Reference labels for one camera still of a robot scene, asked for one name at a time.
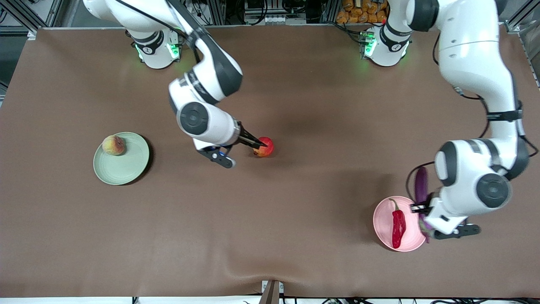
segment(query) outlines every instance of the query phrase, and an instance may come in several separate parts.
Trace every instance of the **white robotic arm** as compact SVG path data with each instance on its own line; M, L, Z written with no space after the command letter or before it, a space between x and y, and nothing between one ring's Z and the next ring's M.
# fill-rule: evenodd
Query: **white robotic arm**
M521 102L499 52L493 0L410 0L406 15L413 30L441 31L442 76L481 96L489 110L492 138L445 143L435 157L443 187L413 207L436 230L459 233L456 227L468 216L504 207L512 193L509 181L528 164Z
M204 58L184 76L169 85L170 105L178 126L193 138L196 150L225 168L235 161L228 157L233 145L265 146L247 132L241 122L216 107L235 93L242 82L238 63L219 47L179 1L174 0L83 0L94 16L123 25L145 63L164 68L173 60L169 30L179 28L186 43L198 48Z

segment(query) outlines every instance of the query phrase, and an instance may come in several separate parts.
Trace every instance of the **light green plate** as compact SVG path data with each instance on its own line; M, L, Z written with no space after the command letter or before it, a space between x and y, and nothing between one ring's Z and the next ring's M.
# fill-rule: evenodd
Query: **light green plate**
M139 134L122 132L115 135L126 143L124 153L117 156L107 154L100 144L94 154L94 172L104 183L121 185L133 181L144 171L150 149Z

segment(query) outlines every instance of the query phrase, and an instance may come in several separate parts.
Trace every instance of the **red apple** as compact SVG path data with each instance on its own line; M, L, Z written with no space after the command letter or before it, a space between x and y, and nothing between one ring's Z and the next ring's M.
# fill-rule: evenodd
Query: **red apple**
M274 151L274 143L269 137L259 137L259 140L267 145L267 147L261 146L259 149L253 149L253 154L258 157L269 157Z

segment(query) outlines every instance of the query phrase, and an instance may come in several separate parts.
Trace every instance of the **chili pepper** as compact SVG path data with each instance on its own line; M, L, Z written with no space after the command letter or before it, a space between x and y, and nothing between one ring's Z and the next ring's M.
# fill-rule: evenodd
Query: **chili pepper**
M405 224L405 214L397 206L397 202L394 199L390 199L396 205L396 210L392 211L394 217L394 227L392 229L392 247L399 248L401 246L401 238L405 234L407 225Z

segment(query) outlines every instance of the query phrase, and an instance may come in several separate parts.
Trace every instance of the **brown tabletop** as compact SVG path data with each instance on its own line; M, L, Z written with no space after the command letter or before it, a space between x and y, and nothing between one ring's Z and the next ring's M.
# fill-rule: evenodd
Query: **brown tabletop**
M121 30L41 30L0 109L1 296L252 294L278 279L296 296L540 296L540 158L480 235L410 253L380 245L376 204L404 195L407 172L485 116L431 61L437 33L414 33L381 68L333 27L239 27L212 35L240 64L221 104L275 157L237 146L224 169L176 124L167 85L193 64L151 70ZM517 80L529 139L540 97L516 35L501 52ZM109 186L96 148L121 131L148 138L149 172ZM431 174L431 189L440 184Z

